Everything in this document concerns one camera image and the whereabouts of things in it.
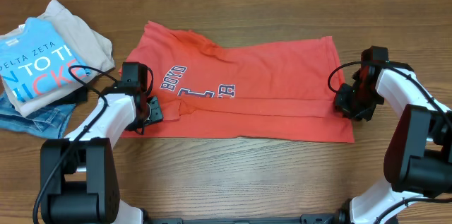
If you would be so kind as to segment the red printed t-shirt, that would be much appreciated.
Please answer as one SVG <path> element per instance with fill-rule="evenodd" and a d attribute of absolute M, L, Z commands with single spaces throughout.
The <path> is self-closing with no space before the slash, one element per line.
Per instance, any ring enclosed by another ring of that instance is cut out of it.
<path fill-rule="evenodd" d="M 330 36 L 224 48 L 149 22 L 128 61 L 153 71 L 164 119 L 147 137 L 354 140 L 351 121 L 333 109 L 345 79 Z"/>

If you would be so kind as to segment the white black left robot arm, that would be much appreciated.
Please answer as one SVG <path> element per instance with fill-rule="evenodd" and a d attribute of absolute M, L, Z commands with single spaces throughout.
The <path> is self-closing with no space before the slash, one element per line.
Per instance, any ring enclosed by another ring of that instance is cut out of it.
<path fill-rule="evenodd" d="M 125 62 L 121 78 L 99 92 L 96 108 L 74 131 L 40 150 L 34 223 L 149 223 L 146 210 L 121 200 L 112 149 L 124 131 L 138 135 L 163 120 L 151 95 L 154 75 Z"/>

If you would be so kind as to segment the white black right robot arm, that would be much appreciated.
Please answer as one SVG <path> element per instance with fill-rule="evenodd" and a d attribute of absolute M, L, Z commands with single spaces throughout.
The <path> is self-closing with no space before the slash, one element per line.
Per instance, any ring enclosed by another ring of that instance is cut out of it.
<path fill-rule="evenodd" d="M 399 120 L 384 156 L 384 177 L 326 222 L 397 223 L 397 215 L 415 203 L 449 204 L 441 195 L 451 193 L 451 109 L 422 86 L 410 65 L 391 61 L 385 47 L 364 50 L 357 65 L 354 83 L 335 90 L 335 111 L 369 121 L 378 105 L 388 103 Z"/>

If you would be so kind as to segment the black folded garment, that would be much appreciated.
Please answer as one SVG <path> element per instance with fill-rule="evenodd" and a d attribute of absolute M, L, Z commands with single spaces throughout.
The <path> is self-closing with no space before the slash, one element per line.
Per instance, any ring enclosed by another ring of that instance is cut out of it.
<path fill-rule="evenodd" d="M 53 105 L 72 105 L 86 102 L 88 100 L 88 89 L 85 86 L 73 91 L 62 99 L 54 101 Z"/>

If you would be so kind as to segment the beige folded garment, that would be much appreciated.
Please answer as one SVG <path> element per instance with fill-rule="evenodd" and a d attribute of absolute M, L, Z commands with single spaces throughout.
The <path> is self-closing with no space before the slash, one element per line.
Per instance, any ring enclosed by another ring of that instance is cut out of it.
<path fill-rule="evenodd" d="M 115 67 L 111 41 L 91 29 L 83 19 L 73 15 L 57 0 L 51 0 L 45 12 L 38 18 L 49 21 L 64 42 L 69 45 L 69 49 L 78 54 L 88 66 L 101 71 L 109 71 Z M 26 117 L 34 111 L 65 98 L 81 87 L 80 83 L 75 82 L 27 102 L 17 100 L 16 94 L 8 86 L 5 87 L 5 91 L 15 110 Z"/>

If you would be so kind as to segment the folded blue jeans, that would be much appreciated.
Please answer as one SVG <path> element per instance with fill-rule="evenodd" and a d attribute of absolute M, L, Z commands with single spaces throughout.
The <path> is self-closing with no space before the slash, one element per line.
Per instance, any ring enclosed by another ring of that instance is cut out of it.
<path fill-rule="evenodd" d="M 48 105 L 24 117 L 15 110 L 6 93 L 2 93 L 1 128 L 40 138 L 59 139 L 63 137 L 75 108 L 74 104 Z"/>

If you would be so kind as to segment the light blue folded t-shirt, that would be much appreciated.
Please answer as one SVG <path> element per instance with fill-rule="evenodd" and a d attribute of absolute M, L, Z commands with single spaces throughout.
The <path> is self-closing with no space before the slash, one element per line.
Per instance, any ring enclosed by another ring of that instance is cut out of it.
<path fill-rule="evenodd" d="M 28 18 L 22 31 L 1 41 L 1 77 L 27 102 L 91 74 L 47 20 Z"/>

